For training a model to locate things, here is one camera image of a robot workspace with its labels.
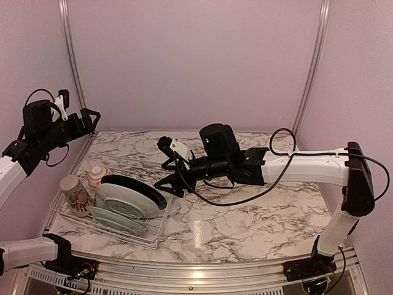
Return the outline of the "black red plate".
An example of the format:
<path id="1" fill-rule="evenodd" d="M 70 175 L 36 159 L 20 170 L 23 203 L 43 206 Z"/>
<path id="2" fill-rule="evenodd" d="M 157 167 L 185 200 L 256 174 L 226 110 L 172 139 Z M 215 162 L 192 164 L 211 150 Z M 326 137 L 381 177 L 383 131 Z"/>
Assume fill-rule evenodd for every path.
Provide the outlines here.
<path id="1" fill-rule="evenodd" d="M 101 180 L 101 184 L 104 183 L 123 186 L 145 195 L 158 205 L 160 212 L 167 206 L 167 201 L 161 193 L 136 179 L 123 175 L 107 175 L 104 176 Z"/>

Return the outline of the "large white plate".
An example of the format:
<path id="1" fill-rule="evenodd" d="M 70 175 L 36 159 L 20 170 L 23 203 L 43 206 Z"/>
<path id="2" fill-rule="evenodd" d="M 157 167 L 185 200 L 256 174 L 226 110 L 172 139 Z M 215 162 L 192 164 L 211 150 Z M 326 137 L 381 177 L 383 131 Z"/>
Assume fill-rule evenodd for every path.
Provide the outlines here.
<path id="1" fill-rule="evenodd" d="M 113 212 L 138 219 L 155 218 L 160 214 L 158 205 L 139 192 L 116 184 L 99 184 L 96 194 Z"/>

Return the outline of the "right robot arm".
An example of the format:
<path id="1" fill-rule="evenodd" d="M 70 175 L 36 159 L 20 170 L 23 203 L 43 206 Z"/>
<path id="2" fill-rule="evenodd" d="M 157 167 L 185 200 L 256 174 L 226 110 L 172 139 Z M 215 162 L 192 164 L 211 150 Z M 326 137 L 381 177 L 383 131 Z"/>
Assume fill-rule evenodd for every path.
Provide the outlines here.
<path id="1" fill-rule="evenodd" d="M 226 177 L 233 184 L 275 187 L 280 182 L 334 184 L 343 188 L 343 200 L 314 243 L 304 270 L 317 275 L 327 267 L 342 241 L 360 218 L 375 207 L 371 171 L 368 160 L 357 142 L 331 151 L 278 152 L 269 147 L 242 150 L 231 126 L 211 124 L 200 130 L 206 155 L 196 158 L 185 144 L 163 136 L 157 146 L 168 160 L 162 164 L 173 171 L 155 183 L 155 188 L 177 197 L 195 192 L 198 181 Z"/>

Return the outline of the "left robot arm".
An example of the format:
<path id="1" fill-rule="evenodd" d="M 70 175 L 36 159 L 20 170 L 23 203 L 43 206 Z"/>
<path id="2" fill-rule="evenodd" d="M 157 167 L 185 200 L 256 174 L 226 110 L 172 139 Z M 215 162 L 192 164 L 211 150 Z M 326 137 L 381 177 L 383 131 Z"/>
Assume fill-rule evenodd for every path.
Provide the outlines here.
<path id="1" fill-rule="evenodd" d="M 55 103 L 39 100 L 23 107 L 23 123 L 18 138 L 1 154 L 1 204 L 56 148 L 95 131 L 101 114 L 83 108 L 80 114 L 65 114 Z M 71 253 L 68 240 L 55 234 L 38 238 L 1 242 L 1 272 L 37 262 L 63 274 L 73 274 L 82 262 Z"/>

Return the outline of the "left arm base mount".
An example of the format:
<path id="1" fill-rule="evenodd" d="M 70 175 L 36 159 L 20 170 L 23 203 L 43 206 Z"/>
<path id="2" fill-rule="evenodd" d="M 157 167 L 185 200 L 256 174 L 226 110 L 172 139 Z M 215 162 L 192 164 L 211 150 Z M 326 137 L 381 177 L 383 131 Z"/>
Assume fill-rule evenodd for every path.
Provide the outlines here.
<path id="1" fill-rule="evenodd" d="M 62 273 L 76 279 L 77 274 L 84 270 L 88 270 L 82 276 L 93 280 L 96 275 L 98 261 L 89 258 L 74 256 L 71 253 L 71 243 L 67 239 L 55 234 L 44 234 L 43 237 L 49 238 L 58 246 L 58 254 L 54 261 L 45 261 L 43 266 L 46 269 Z"/>

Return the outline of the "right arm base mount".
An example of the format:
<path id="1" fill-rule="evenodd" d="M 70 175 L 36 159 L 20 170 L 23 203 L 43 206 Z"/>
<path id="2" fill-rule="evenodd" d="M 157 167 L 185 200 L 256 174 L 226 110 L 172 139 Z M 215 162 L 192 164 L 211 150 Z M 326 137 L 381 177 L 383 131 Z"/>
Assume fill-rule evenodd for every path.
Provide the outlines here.
<path id="1" fill-rule="evenodd" d="M 319 237 L 314 241 L 311 256 L 283 263 L 283 274 L 287 281 L 303 280 L 336 271 L 334 256 L 317 252 Z"/>

